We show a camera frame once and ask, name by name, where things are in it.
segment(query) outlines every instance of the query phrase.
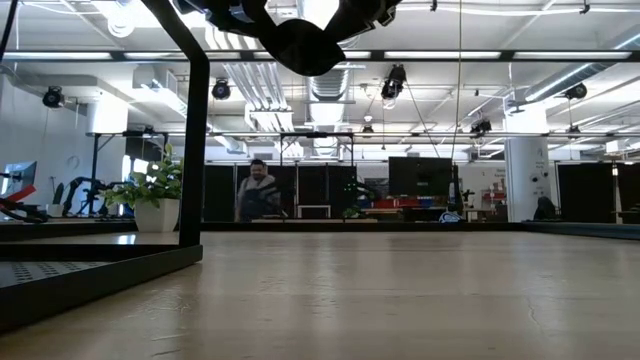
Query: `wooden floor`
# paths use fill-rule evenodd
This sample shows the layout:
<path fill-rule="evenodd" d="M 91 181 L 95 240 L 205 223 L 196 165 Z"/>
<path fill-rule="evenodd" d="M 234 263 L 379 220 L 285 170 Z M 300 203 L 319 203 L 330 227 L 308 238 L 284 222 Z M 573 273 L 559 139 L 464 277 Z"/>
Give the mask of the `wooden floor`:
<path fill-rule="evenodd" d="M 203 243 L 201 264 L 5 335 L 0 359 L 640 357 L 637 242 L 218 233 Z"/>

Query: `white pillar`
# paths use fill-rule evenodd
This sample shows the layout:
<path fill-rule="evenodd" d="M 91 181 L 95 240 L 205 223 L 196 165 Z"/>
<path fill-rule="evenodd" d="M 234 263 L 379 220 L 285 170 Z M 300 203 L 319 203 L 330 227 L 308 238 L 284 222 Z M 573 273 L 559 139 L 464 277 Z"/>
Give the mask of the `white pillar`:
<path fill-rule="evenodd" d="M 548 132 L 546 109 L 543 106 L 530 104 L 520 109 L 524 111 L 505 113 L 506 132 Z M 538 198 L 551 197 L 547 138 L 509 138 L 505 141 L 505 159 L 509 221 L 533 220 Z"/>

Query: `potted plant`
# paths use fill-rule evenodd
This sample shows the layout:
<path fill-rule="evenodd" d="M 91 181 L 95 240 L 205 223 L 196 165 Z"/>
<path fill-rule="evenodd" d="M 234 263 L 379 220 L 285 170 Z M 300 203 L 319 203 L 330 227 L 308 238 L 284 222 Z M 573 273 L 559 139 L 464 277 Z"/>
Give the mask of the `potted plant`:
<path fill-rule="evenodd" d="M 167 144 L 164 160 L 149 163 L 147 173 L 134 172 L 132 182 L 104 194 L 107 205 L 128 204 L 134 209 L 140 232 L 170 232 L 178 222 L 182 195 L 182 164 L 172 161 Z"/>

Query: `green leaves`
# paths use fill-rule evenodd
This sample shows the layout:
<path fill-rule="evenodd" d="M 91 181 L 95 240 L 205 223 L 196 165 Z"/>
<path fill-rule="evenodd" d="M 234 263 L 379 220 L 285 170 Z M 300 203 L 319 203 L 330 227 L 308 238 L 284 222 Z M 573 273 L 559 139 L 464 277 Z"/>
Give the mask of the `green leaves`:
<path fill-rule="evenodd" d="M 160 199 L 180 199 L 184 160 L 181 158 L 179 163 L 174 164 L 172 157 L 173 146 L 167 144 L 164 159 L 150 163 L 146 174 L 134 172 L 131 174 L 132 183 L 103 193 L 107 205 L 128 204 L 134 207 L 136 201 L 142 201 L 159 208 Z"/>

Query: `man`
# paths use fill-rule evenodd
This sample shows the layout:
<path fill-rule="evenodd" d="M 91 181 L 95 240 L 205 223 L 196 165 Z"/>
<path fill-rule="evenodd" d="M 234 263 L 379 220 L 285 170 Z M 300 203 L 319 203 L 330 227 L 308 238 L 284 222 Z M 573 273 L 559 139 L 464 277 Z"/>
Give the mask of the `man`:
<path fill-rule="evenodd" d="M 274 209 L 280 206 L 280 193 L 272 185 L 275 181 L 273 176 L 267 174 L 264 161 L 251 161 L 251 176 L 242 181 L 238 192 L 236 222 L 251 222 L 274 214 Z"/>

